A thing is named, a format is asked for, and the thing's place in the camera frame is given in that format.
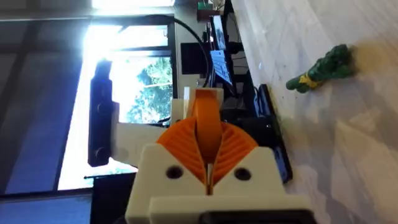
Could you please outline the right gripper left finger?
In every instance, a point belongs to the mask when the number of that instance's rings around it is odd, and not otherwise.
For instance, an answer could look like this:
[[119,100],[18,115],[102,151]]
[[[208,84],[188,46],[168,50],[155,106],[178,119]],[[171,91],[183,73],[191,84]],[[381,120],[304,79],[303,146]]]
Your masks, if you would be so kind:
[[126,207],[127,223],[199,222],[207,180],[195,129],[195,118],[183,119],[144,147]]

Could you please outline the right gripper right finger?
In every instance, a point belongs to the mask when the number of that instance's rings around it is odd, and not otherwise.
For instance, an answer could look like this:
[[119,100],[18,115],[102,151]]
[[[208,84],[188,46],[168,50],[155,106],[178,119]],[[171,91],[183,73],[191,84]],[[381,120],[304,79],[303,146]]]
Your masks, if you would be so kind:
[[274,153],[241,128],[221,124],[223,133],[211,175],[214,196],[284,194]]

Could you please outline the bare white finger of the left gripper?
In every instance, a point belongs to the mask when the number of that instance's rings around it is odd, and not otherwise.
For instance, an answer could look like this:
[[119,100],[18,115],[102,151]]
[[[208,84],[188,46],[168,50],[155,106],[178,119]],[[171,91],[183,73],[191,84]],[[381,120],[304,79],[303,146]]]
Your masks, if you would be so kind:
[[218,102],[218,107],[221,108],[224,100],[224,91],[222,88],[191,88],[186,86],[182,98],[172,100],[170,124],[174,125],[178,120],[183,120],[193,115],[193,106],[199,93],[211,93]]

